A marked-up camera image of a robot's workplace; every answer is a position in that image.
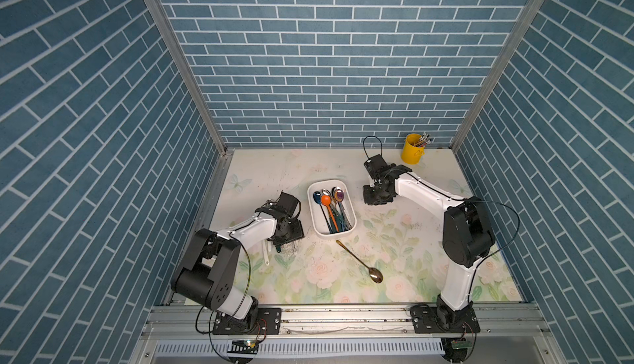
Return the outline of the blue metal spoon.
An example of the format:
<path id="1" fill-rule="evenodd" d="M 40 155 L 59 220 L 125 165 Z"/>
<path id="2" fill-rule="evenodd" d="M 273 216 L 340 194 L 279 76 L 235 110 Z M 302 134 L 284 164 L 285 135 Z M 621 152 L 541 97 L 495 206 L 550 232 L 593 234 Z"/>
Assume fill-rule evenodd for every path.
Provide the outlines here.
<path id="1" fill-rule="evenodd" d="M 320 210 L 322 212 L 322 215 L 323 215 L 323 217 L 325 219 L 325 223 L 326 223 L 327 229 L 329 231 L 329 234 L 331 234 L 332 233 L 331 223 L 330 223 L 328 215 L 325 214 L 325 209 L 324 209 L 324 207 L 322 205 L 322 201 L 321 201 L 321 193 L 319 191 L 313 192 L 313 200 L 318 205 L 318 207 L 320 208 Z"/>

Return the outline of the teal handled spoon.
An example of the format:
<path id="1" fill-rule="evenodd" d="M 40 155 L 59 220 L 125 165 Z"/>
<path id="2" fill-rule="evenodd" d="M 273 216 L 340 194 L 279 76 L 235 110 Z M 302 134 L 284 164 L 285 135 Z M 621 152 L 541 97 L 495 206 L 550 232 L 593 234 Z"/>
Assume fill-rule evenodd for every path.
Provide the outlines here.
<path id="1" fill-rule="evenodd" d="M 335 207 L 334 214 L 338 222 L 339 229 L 343 232 L 348 231 L 349 230 L 348 222 L 347 220 L 345 220 L 345 217 L 342 215 L 338 207 Z"/>
<path id="2" fill-rule="evenodd" d="M 338 211 L 338 209 L 337 209 L 337 206 L 336 206 L 336 205 L 331 205 L 331 206 L 330 206 L 330 209 L 331 209 L 331 211 L 333 212 L 333 214 L 334 214 L 334 216 L 335 216 L 335 220 L 336 220 L 336 223 L 337 223 L 337 225 L 338 225 L 338 230 L 339 230 L 340 232 L 345 231 L 345 224 L 344 224 L 344 222 L 343 222 L 343 217 L 342 217 L 342 215 L 339 213 L 339 211 Z"/>

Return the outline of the orange plastic spoon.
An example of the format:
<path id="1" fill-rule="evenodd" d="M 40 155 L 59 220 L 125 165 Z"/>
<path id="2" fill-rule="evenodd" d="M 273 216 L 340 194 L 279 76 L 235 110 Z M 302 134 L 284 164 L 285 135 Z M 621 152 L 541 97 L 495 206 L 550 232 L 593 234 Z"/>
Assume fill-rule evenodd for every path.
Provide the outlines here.
<path id="1" fill-rule="evenodd" d="M 330 219 L 332 221 L 333 227 L 335 228 L 335 231 L 339 232 L 338 225 L 337 225 L 336 220 L 335 220 L 335 216 L 334 216 L 333 212 L 330 209 L 330 206 L 332 204 L 331 197 L 322 196 L 322 194 L 321 194 L 321 201 L 322 201 L 322 205 L 326 208 L 326 210 L 328 210 L 328 213 L 329 213 Z"/>

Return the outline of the rainbow iridescent spoon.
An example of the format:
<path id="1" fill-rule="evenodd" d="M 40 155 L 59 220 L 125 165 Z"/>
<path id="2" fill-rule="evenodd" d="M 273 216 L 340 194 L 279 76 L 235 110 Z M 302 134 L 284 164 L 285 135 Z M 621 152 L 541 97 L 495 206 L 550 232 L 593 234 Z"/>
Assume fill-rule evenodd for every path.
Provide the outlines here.
<path id="1" fill-rule="evenodd" d="M 334 187 L 332 190 L 334 199 L 336 200 L 337 204 L 338 204 L 338 208 L 339 211 L 343 217 L 343 225 L 345 230 L 350 230 L 352 228 L 352 225 L 347 217 L 345 208 L 343 206 L 343 201 L 345 199 L 345 192 L 341 187 Z"/>

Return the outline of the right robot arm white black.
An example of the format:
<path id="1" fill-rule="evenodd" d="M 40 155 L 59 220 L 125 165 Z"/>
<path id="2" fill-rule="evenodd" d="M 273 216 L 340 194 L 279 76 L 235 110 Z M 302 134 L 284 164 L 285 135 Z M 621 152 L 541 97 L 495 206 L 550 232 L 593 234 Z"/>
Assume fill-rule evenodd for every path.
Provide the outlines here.
<path id="1" fill-rule="evenodd" d="M 363 187 L 367 205 L 385 205 L 396 197 L 412 200 L 442 220 L 442 248 L 450 259 L 437 313 L 462 314 L 472 302 L 476 268 L 490 253 L 495 235 L 483 201 L 456 198 L 424 181 L 404 165 L 388 164 L 378 154 L 363 164 L 373 184 Z"/>

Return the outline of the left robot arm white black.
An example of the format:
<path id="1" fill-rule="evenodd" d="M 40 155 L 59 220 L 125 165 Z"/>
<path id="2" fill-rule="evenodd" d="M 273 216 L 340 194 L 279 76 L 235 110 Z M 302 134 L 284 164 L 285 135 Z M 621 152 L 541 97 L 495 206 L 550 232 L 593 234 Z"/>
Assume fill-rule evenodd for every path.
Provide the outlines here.
<path id="1" fill-rule="evenodd" d="M 218 231 L 198 230 L 173 273 L 171 289 L 237 321 L 251 320 L 256 299 L 234 286 L 239 255 L 264 241 L 281 248 L 304 238 L 300 212 L 300 201 L 282 193 L 240 224 Z"/>

